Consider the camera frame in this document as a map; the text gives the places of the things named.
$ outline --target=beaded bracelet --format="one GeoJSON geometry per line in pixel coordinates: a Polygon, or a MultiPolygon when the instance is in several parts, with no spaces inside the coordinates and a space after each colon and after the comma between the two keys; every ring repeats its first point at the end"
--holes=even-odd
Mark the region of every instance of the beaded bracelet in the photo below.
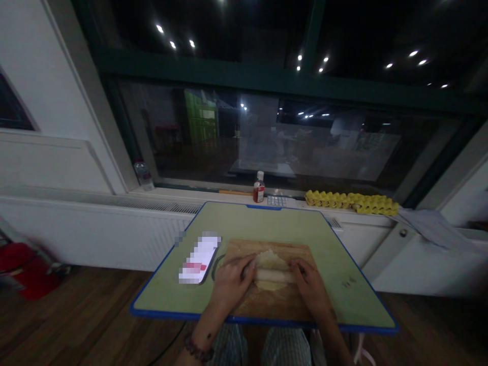
{"type": "Polygon", "coordinates": [[[209,362],[212,357],[214,356],[214,349],[210,348],[210,351],[204,352],[201,349],[199,349],[192,341],[192,334],[188,333],[185,336],[185,348],[187,351],[192,355],[195,356],[195,358],[199,361],[202,361],[203,363],[209,362]]]}

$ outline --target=egg carton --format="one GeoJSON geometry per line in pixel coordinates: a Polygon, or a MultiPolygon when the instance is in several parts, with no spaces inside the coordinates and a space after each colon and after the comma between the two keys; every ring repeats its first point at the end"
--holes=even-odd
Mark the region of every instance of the egg carton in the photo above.
{"type": "Polygon", "coordinates": [[[358,214],[394,216],[400,205],[386,196],[365,196],[360,193],[325,193],[311,190],[305,193],[309,206],[330,208],[353,208],[358,214]]]}

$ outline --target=wooden floor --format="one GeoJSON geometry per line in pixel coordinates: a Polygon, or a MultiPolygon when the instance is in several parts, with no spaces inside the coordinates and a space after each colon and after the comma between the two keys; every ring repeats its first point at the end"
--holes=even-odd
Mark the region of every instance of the wooden floor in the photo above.
{"type": "MultiPolygon", "coordinates": [[[[60,288],[35,302],[2,292],[0,364],[147,365],[183,324],[129,314],[130,302],[149,275],[75,268],[60,288]]],[[[452,299],[381,297],[401,331],[367,336],[365,348],[377,365],[488,364],[486,308],[452,299]]],[[[158,365],[172,363],[192,327],[185,325],[158,365]]]]}

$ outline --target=window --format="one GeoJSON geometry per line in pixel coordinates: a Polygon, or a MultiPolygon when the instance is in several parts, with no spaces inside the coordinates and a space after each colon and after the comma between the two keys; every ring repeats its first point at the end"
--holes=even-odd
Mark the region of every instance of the window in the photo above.
{"type": "Polygon", "coordinates": [[[110,47],[295,68],[310,3],[104,0],[91,6],[110,47]]]}
{"type": "Polygon", "coordinates": [[[486,58],[485,1],[327,0],[315,72],[473,92],[486,58]]]}
{"type": "Polygon", "coordinates": [[[156,185],[250,191],[263,170],[270,193],[414,207],[488,116],[478,2],[73,2],[156,185]],[[473,21],[452,33],[455,12],[473,21]]]}
{"type": "Polygon", "coordinates": [[[118,83],[156,183],[386,194],[403,201],[457,119],[208,88],[118,83]]]}
{"type": "Polygon", "coordinates": [[[0,128],[34,129],[2,73],[0,73],[0,128]]]}

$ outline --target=red bottle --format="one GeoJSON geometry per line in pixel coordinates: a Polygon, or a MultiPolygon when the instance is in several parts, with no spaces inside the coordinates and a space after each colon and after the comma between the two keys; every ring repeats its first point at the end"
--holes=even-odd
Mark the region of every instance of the red bottle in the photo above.
{"type": "Polygon", "coordinates": [[[254,202],[260,203],[264,199],[264,172],[258,171],[258,177],[254,183],[253,199],[254,202]]]}

